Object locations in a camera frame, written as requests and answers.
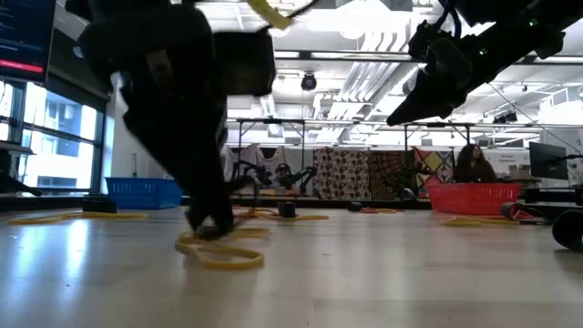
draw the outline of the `long dark hair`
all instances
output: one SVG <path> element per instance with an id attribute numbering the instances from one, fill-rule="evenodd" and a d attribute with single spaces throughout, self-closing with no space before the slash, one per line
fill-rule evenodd
<path id="1" fill-rule="evenodd" d="M 474 148 L 476 147 L 480 149 L 480 157 L 476 159 L 476 165 L 486 162 L 484 152 L 480 146 L 475 144 L 467 144 L 462 148 L 462 151 L 460 151 L 459 155 L 457 156 L 456 166 L 459 169 L 468 169 L 472 166 L 472 159 L 474 159 Z"/>

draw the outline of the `gray floor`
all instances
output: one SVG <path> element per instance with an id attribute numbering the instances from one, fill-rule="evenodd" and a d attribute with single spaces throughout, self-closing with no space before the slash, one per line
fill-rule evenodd
<path id="1" fill-rule="evenodd" d="M 542 227 L 453 228 L 429 211 L 301 210 L 265 268 L 214 272 L 173 249 L 178 211 L 142 222 L 8 226 L 0 327 L 581 327 L 583 256 Z"/>

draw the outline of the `person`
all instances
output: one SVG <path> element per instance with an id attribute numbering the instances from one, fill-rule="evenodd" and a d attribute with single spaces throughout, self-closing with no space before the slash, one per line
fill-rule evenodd
<path id="1" fill-rule="evenodd" d="M 454 180 L 458 183 L 496 182 L 492 165 L 484 158 L 482 149 L 473 144 L 465 145 L 457 157 Z"/>

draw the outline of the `monitor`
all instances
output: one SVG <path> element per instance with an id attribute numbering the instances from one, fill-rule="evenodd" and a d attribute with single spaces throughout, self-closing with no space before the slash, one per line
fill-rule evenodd
<path id="1" fill-rule="evenodd" d="M 44 83 L 56 0 L 1 0 L 0 78 Z"/>
<path id="2" fill-rule="evenodd" d="M 568 179 L 566 160 L 557 160 L 567 155 L 564 147 L 531 142 L 530 175 L 534 178 Z"/>

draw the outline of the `ceiling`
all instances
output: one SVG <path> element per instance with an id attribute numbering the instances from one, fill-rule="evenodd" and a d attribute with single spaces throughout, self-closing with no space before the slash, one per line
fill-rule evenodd
<path id="1" fill-rule="evenodd" d="M 429 1 L 414 0 L 416 4 L 429 4 Z M 77 38 L 86 23 L 65 12 L 62 6 L 64 2 L 58 0 L 56 28 Z M 305 0 L 269 2 L 283 13 L 305 4 Z M 314 9 L 296 19 L 296 23 L 288 30 L 273 31 L 276 56 L 278 51 L 298 50 L 406 52 L 415 27 L 424 19 L 436 20 L 443 10 L 433 2 L 432 5 L 416 7 L 412 13 L 391 11 L 380 0 L 353 0 L 336 9 Z M 252 31 L 265 24 L 246 3 L 208 2 L 198 7 L 214 30 Z M 445 27 L 451 25 L 449 20 L 446 21 Z M 479 34 L 485 28 L 487 26 L 470 28 L 464 25 L 464 34 Z M 583 43 L 580 40 L 583 39 L 583 21 L 571 26 L 566 32 L 561 55 L 582 56 Z M 371 136 L 383 133 L 378 131 L 383 131 L 381 127 L 385 126 L 384 120 L 403 100 L 403 84 L 414 74 L 418 65 L 281 58 L 277 61 L 277 68 L 278 78 L 273 86 L 272 98 L 269 99 L 272 105 L 265 106 L 266 102 L 263 102 L 262 106 L 258 99 L 252 97 L 233 97 L 229 102 L 231 118 L 270 115 L 319 120 L 378 120 L 378 127 L 372 128 L 368 134 L 364 133 L 366 142 L 372 139 Z M 317 78 L 318 86 L 312 92 L 302 91 L 300 87 L 305 72 L 313 72 Z M 537 119 L 541 101 L 546 101 L 553 92 L 578 85 L 583 86 L 583 66 L 512 66 L 501 72 L 491 86 L 482 86 L 470 94 L 466 103 L 448 119 L 454 122 L 482 120 L 490 123 L 491 117 L 497 112 L 511 109 L 508 101 L 516 102 L 530 118 Z M 518 115 L 518 122 L 528 123 L 530 120 Z M 237 131 L 232 131 L 231 140 L 238 139 L 238 126 L 233 128 Z M 274 129 L 270 132 L 267 127 L 258 124 L 250 128 L 247 140 L 282 142 L 294 132 L 285 128 L 282 137 L 281 131 Z M 306 138 L 313 143 L 342 143 L 353 139 L 351 135 L 363 134 L 355 131 L 355 128 L 330 128 L 325 124 L 310 126 L 308 132 Z"/>

